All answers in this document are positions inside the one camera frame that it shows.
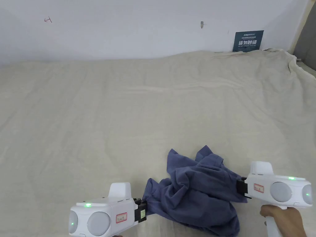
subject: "wall mark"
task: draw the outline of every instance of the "wall mark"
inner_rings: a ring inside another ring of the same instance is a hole
[[[44,21],[45,22],[48,22],[48,21],[51,21],[51,23],[52,23],[52,20],[51,20],[51,18],[48,16],[48,19],[46,20],[46,18],[44,18]]]

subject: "white label sticker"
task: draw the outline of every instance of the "white label sticker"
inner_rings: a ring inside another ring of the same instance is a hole
[[[264,187],[259,185],[259,184],[254,184],[253,189],[258,191],[258,192],[264,193]]]
[[[121,223],[127,220],[127,212],[116,215],[116,223]]]

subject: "finger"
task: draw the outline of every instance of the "finger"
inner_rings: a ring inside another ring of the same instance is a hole
[[[275,212],[281,208],[273,205],[263,205],[260,210],[260,215],[267,217],[267,216],[274,216]]]

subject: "wrinkled sheet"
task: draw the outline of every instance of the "wrinkled sheet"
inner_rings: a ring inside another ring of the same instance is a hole
[[[246,176],[251,161],[316,184],[316,80],[284,51],[29,62],[0,69],[0,237],[68,236],[70,207],[128,181],[167,178],[173,148],[208,144]],[[260,201],[234,204],[240,236],[266,236]],[[316,235],[315,206],[301,210]],[[208,236],[158,215],[124,236]]]
[[[147,215],[158,214],[216,236],[238,235],[239,220],[231,202],[247,203],[247,198],[237,192],[241,176],[227,169],[223,158],[206,145],[195,160],[171,149],[167,172],[170,178],[159,183],[147,181],[142,198]]]

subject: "blue shirt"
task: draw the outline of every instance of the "blue shirt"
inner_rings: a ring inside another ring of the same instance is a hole
[[[147,215],[158,214],[217,236],[237,236],[240,230],[230,202],[246,203],[237,193],[241,177],[223,165],[223,159],[204,146],[195,161],[171,149],[167,159],[170,178],[147,181],[143,200]]]

